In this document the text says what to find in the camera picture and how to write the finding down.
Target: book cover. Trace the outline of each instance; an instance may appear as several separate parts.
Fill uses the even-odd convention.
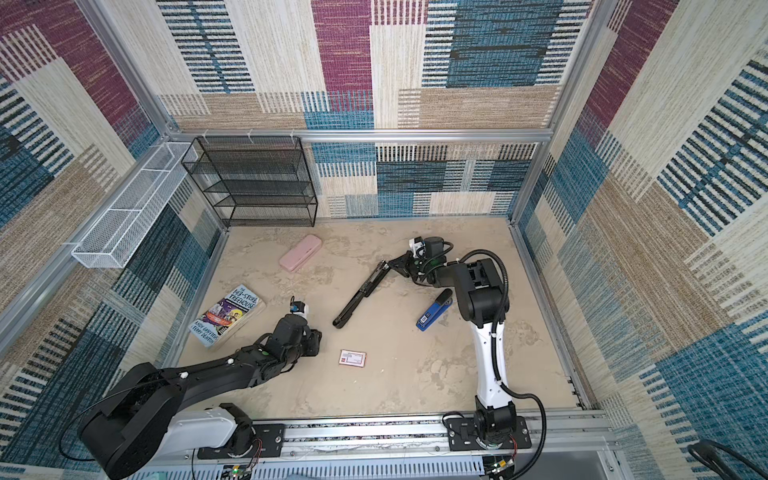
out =
[[[203,345],[210,347],[260,302],[254,292],[245,285],[239,285],[192,322],[190,331]]]

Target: table surface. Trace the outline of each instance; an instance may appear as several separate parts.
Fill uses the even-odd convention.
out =
[[[323,241],[320,251],[295,273],[280,268],[278,259],[309,233]],[[233,402],[254,418],[474,410],[474,327],[461,318],[455,303],[425,332],[415,326],[442,289],[416,286],[390,272],[344,328],[331,325],[376,264],[402,255],[408,240],[417,236],[453,242],[449,258],[475,248],[502,258],[511,302],[504,343],[508,384],[517,392],[535,393],[548,409],[574,407],[576,397],[504,219],[443,217],[231,229],[200,313],[241,283],[266,301],[266,309],[246,317],[215,351],[190,336],[180,365],[220,358],[271,332],[288,313],[291,296],[310,306],[310,325],[323,332],[320,354],[300,359],[292,372],[261,386],[228,392],[191,408]],[[367,353],[365,367],[340,365],[342,349]],[[531,401],[516,404],[535,408]]]

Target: book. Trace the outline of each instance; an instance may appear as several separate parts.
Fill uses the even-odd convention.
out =
[[[264,308],[264,301],[240,284],[190,325],[190,331],[210,348],[239,329],[248,313]]]

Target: black mesh shelf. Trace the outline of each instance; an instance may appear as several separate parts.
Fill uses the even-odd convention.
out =
[[[197,160],[184,167],[228,227],[314,226],[317,195],[298,138],[198,137],[190,149]]]

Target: mounting plate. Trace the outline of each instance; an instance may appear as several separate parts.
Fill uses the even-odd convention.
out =
[[[283,451],[283,434],[286,426],[284,423],[260,423],[253,426],[256,429],[256,438],[261,439],[261,458],[280,457]],[[254,451],[250,450],[241,458],[250,460]],[[200,460],[219,460],[221,458],[231,458],[223,449],[200,449],[197,451],[197,458]]]
[[[445,422],[448,424],[448,445],[451,452],[466,452],[468,450],[483,449],[478,443],[478,436],[475,431],[475,423],[473,422],[472,417],[468,419],[446,419]],[[512,438],[518,443],[518,450],[531,448],[531,432],[528,431],[528,424],[525,423],[525,418],[521,416],[518,417],[518,427],[512,433]],[[515,444],[512,443],[511,440],[508,440],[502,443],[502,446],[499,449],[513,450],[514,448]]]

